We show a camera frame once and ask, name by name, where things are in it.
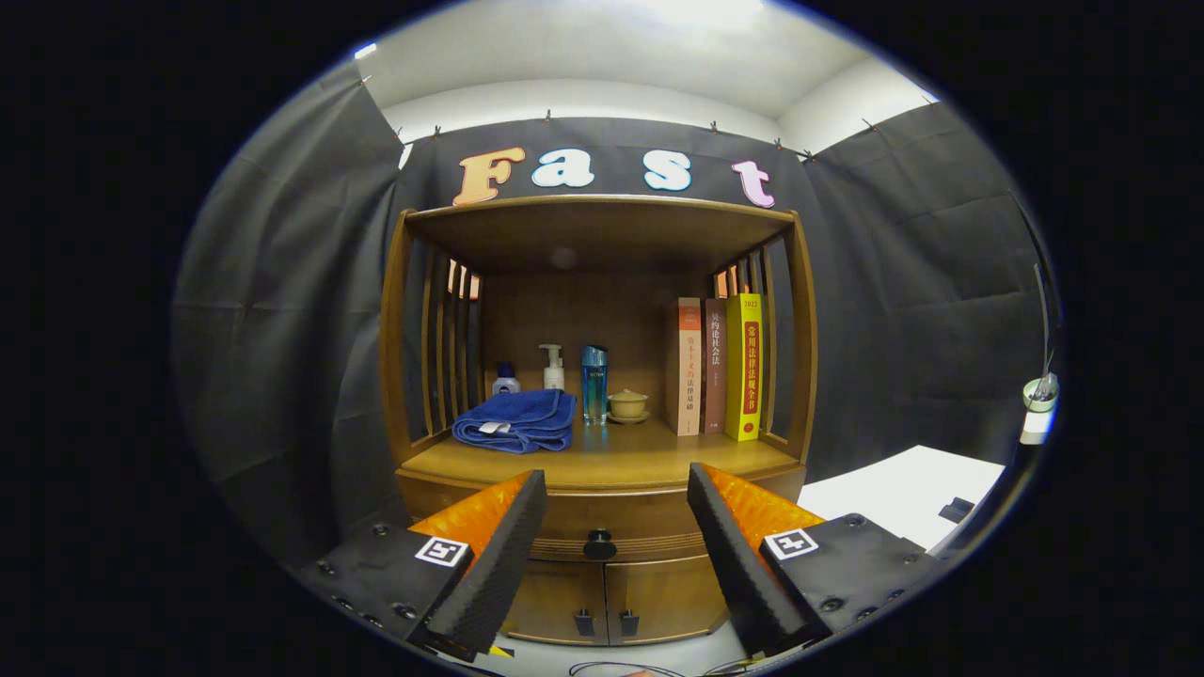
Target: black curtain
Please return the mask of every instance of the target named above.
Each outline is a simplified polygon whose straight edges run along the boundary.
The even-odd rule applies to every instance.
[[[915,445],[1007,463],[1043,365],[1019,189],[944,104],[874,126],[803,165],[825,219],[808,481]]]
[[[514,146],[526,159],[498,186],[501,198],[668,194],[748,205],[732,164],[754,160],[769,175],[773,208],[799,212],[814,267],[809,481],[914,445],[1002,461],[1019,438],[1020,388],[1041,365],[1035,248],[1007,172],[945,105],[879,123],[803,164],[721,130],[554,118],[420,139],[399,172],[401,143],[359,77],[354,64],[327,73],[240,151],[197,217],[172,305],[191,440],[278,559],[327,552],[382,512],[406,519],[377,366],[389,237],[401,210],[452,204],[461,159]],[[557,148],[589,152],[594,182],[535,184],[538,158]],[[649,149],[685,153],[690,186],[648,187]],[[421,252],[412,261],[409,292],[424,261]],[[772,263],[780,276],[784,261]],[[787,288],[780,277],[777,287]],[[790,304],[779,307],[789,326]],[[419,338],[407,332],[414,365]],[[781,357],[787,338],[779,336]],[[789,384],[791,361],[778,365],[779,384]],[[407,390],[420,401],[417,378]],[[798,414],[786,393],[775,419]]]
[[[343,64],[247,141],[183,255],[172,361],[189,436],[234,512],[288,563],[403,510],[377,367],[400,157]]]

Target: orange letter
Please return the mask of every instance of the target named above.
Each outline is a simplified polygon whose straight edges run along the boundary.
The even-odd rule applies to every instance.
[[[489,184],[489,179],[506,183],[510,177],[510,163],[521,163],[526,158],[523,148],[507,148],[484,155],[473,155],[460,160],[464,167],[464,184],[460,194],[452,199],[453,205],[470,205],[497,196],[497,189]]]

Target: book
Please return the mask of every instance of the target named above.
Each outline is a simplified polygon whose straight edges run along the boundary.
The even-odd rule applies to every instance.
[[[724,431],[727,411],[727,307],[722,299],[703,304],[702,434]]]
[[[756,440],[761,426],[761,295],[727,298],[727,412],[724,432]]]
[[[697,435],[702,414],[702,300],[678,299],[666,313],[665,420]]]

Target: screw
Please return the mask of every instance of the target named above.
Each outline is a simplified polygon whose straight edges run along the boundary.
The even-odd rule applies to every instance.
[[[414,607],[409,605],[393,602],[391,606],[393,606],[393,612],[402,618],[409,618],[409,619],[418,618],[418,612],[414,610]]]

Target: white ceiling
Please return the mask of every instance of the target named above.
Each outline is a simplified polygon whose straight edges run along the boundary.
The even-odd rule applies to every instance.
[[[382,108],[521,80],[675,89],[777,119],[870,54],[771,0],[471,0],[376,41]]]

